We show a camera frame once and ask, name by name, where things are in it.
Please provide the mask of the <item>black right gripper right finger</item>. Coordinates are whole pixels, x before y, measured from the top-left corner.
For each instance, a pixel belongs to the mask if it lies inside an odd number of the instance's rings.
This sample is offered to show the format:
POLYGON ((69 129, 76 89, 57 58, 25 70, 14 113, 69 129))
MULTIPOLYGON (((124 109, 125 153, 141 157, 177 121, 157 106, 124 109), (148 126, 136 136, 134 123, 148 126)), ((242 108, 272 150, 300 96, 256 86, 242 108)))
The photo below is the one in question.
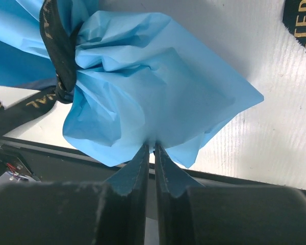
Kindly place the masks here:
POLYGON ((210 185, 159 144, 155 174, 160 244, 306 244, 306 197, 272 185, 210 185))

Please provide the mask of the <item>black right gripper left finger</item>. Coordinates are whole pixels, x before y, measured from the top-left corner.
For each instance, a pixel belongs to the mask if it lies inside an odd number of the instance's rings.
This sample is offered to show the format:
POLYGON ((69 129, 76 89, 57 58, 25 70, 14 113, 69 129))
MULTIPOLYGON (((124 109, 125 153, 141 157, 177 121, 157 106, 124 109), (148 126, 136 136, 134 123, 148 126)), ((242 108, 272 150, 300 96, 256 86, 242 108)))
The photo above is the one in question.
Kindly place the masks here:
POLYGON ((148 147, 103 182, 0 187, 0 244, 144 244, 148 147))

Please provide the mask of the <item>blue wrapping paper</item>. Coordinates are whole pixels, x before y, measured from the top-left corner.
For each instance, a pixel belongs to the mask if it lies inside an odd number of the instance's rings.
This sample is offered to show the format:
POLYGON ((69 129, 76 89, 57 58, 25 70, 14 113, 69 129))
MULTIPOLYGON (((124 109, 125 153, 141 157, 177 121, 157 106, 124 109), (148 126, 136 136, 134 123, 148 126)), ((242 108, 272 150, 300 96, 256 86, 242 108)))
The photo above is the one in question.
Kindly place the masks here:
MULTIPOLYGON (((39 29, 43 2, 0 1, 0 86, 38 93, 54 84, 39 29)), ((159 143, 190 167, 229 121, 264 99, 168 15, 104 11, 98 1, 57 3, 66 33, 80 28, 63 136, 107 166, 159 143)))

